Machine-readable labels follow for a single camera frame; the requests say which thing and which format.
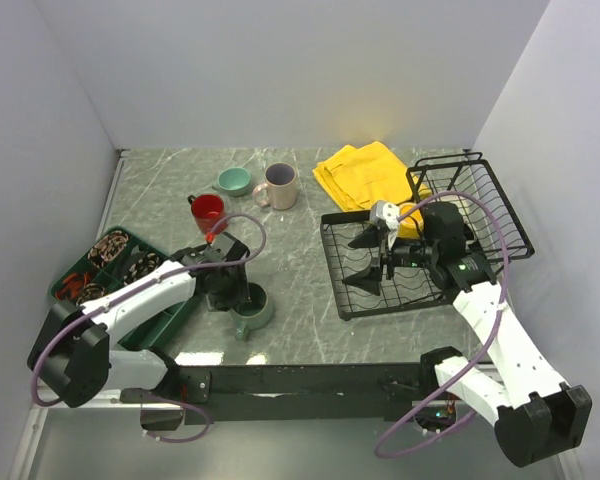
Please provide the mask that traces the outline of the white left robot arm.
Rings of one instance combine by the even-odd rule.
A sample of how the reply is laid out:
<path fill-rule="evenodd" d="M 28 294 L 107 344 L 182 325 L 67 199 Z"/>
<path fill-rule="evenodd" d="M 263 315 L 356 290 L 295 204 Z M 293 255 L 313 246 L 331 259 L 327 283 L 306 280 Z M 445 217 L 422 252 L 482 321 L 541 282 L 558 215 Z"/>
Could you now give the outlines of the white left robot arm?
<path fill-rule="evenodd" d="M 81 406 L 111 388 L 144 389 L 156 401 L 180 388 L 175 364 L 151 348 L 130 351 L 119 342 L 156 315 L 205 295 L 227 311 L 249 298 L 249 248 L 228 233 L 178 251 L 152 272 L 83 305 L 59 301 L 49 310 L 27 358 L 36 383 L 59 403 Z"/>

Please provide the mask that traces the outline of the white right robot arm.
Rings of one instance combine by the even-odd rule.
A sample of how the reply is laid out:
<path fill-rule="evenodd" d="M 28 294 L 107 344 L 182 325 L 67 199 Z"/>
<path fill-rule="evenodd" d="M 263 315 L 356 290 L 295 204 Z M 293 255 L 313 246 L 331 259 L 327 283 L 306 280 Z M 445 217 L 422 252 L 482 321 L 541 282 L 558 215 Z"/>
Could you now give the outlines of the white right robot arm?
<path fill-rule="evenodd" d="M 451 297 L 500 376 L 493 380 L 453 347 L 433 350 L 422 355 L 418 374 L 426 401 L 445 393 L 463 400 L 494 427 L 502 452 L 517 467 L 578 447 L 592 409 L 589 393 L 569 385 L 533 343 L 506 300 L 504 276 L 495 274 L 458 206 L 433 201 L 417 212 L 418 237 L 401 239 L 400 226 L 410 222 L 405 213 L 376 202 L 368 226 L 349 245 L 377 253 L 344 284 L 378 295 L 396 268 L 425 269 Z"/>

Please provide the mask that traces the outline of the green glazed mug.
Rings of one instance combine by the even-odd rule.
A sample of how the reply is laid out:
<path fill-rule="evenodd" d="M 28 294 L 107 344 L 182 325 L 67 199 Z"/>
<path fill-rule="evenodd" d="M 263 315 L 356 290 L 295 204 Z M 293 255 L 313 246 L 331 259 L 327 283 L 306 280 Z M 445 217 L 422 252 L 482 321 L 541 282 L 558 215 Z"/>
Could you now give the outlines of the green glazed mug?
<path fill-rule="evenodd" d="M 257 283 L 249 282 L 249 299 L 229 311 L 234 324 L 234 337 L 245 341 L 250 332 L 265 327 L 273 316 L 273 303 Z"/>

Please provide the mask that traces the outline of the yellow mug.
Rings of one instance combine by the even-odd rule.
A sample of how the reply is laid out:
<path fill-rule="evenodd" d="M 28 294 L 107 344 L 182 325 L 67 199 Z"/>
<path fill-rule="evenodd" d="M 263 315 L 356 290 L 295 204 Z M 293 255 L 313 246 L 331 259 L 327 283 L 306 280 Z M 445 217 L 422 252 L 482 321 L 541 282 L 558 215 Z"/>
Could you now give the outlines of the yellow mug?
<path fill-rule="evenodd" d="M 400 223 L 397 237 L 408 240 L 419 240 L 424 233 L 424 220 L 421 212 L 416 209 Z"/>

